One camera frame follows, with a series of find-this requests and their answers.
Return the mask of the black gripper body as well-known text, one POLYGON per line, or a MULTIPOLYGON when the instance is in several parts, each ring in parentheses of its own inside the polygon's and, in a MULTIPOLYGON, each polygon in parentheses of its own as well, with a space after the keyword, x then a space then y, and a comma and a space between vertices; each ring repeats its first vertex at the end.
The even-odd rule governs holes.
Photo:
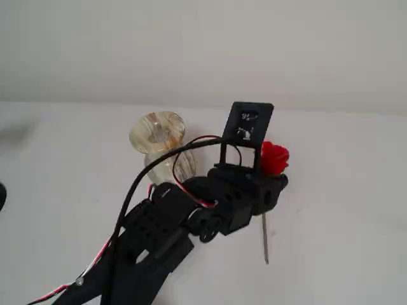
POLYGON ((191 233, 208 243, 221 233, 232 234, 249 225, 258 203, 262 175, 247 168, 212 168, 206 176, 190 178, 186 190, 201 206, 187 221, 191 233))

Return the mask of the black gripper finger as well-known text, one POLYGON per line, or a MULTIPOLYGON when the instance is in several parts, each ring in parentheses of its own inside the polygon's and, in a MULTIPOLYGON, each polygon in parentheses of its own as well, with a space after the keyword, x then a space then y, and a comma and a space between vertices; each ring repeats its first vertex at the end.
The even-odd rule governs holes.
POLYGON ((272 210, 288 182, 288 177, 284 173, 277 176, 257 177, 253 182, 252 214, 260 215, 272 210))

